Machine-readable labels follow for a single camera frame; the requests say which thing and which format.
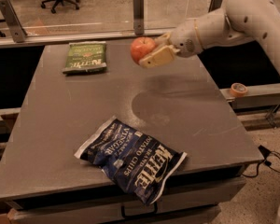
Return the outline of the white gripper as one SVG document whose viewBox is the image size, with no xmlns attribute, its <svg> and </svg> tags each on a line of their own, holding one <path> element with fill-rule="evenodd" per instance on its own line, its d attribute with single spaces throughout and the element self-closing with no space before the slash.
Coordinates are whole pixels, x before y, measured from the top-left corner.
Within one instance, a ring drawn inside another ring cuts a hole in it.
<svg viewBox="0 0 280 224">
<path fill-rule="evenodd" d="M 172 62 L 176 54 L 188 58 L 203 51 L 197 18 L 186 20 L 174 28 L 171 33 L 160 35 L 154 41 L 159 47 L 139 61 L 141 67 L 152 68 L 165 65 Z"/>
</svg>

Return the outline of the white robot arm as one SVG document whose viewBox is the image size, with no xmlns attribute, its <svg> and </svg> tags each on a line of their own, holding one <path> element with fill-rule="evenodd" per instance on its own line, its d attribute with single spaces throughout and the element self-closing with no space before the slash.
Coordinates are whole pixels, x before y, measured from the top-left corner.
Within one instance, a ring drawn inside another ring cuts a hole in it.
<svg viewBox="0 0 280 224">
<path fill-rule="evenodd" d="M 155 39 L 157 47 L 138 64 L 165 65 L 175 57 L 191 57 L 212 47 L 256 41 L 280 76 L 280 13 L 273 0 L 227 0 L 225 6 L 179 24 Z"/>
</svg>

